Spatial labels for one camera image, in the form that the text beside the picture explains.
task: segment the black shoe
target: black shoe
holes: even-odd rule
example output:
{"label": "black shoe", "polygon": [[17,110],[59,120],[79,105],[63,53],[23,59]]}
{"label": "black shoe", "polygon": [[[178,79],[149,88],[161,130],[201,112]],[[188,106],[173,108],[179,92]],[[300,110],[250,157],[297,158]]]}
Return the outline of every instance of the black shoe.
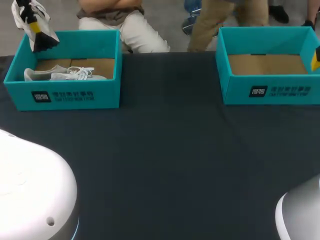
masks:
{"label": "black shoe", "polygon": [[315,31],[315,25],[310,20],[305,20],[304,24],[301,25],[302,27],[312,27],[312,29]]}
{"label": "black shoe", "polygon": [[269,6],[269,15],[282,24],[289,23],[289,16],[283,6]]}

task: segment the khaki pants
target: khaki pants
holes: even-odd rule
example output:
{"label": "khaki pants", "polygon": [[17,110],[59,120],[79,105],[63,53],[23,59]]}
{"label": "khaki pants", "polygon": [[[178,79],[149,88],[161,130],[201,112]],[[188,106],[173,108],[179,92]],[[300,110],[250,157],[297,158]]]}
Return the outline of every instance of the khaki pants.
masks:
{"label": "khaki pants", "polygon": [[223,22],[236,11],[240,26],[267,26],[268,0],[244,0],[241,5],[224,0],[202,0],[201,14],[193,26],[188,52],[205,51]]}

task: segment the beige pants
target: beige pants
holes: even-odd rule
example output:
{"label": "beige pants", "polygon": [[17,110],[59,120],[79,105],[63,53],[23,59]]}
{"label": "beige pants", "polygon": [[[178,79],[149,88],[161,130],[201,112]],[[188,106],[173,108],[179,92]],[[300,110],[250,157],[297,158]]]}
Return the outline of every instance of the beige pants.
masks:
{"label": "beige pants", "polygon": [[193,26],[188,52],[205,51],[223,22],[236,11],[240,26],[267,26],[269,23],[268,0],[244,0],[235,5],[224,0],[202,0],[200,16]]}
{"label": "beige pants", "polygon": [[93,17],[79,20],[80,30],[113,30],[119,29],[121,41],[134,53],[167,53],[170,51],[167,41],[163,40],[138,11],[133,11],[126,17],[124,23],[118,26],[106,25]]}

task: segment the cardboard box bottom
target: cardboard box bottom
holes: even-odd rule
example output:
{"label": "cardboard box bottom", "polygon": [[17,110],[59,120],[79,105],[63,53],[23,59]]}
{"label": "cardboard box bottom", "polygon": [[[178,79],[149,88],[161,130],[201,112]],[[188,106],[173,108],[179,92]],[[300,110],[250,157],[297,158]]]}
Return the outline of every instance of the cardboard box bottom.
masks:
{"label": "cardboard box bottom", "polygon": [[234,75],[308,74],[300,56],[294,54],[239,54],[228,59]]}

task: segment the brown cardboard insert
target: brown cardboard insert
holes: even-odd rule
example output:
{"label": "brown cardboard insert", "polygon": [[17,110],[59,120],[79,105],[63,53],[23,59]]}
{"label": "brown cardboard insert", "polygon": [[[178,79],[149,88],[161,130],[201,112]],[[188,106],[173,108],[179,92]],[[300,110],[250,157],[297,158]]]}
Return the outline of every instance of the brown cardboard insert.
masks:
{"label": "brown cardboard insert", "polygon": [[308,74],[299,55],[239,54],[228,55],[234,75],[290,75]]}
{"label": "brown cardboard insert", "polygon": [[81,67],[94,68],[92,74],[103,76],[107,79],[114,78],[115,60],[113,58],[90,58],[90,59],[50,59],[40,60],[35,68],[36,71],[47,71],[55,65],[64,68]]}

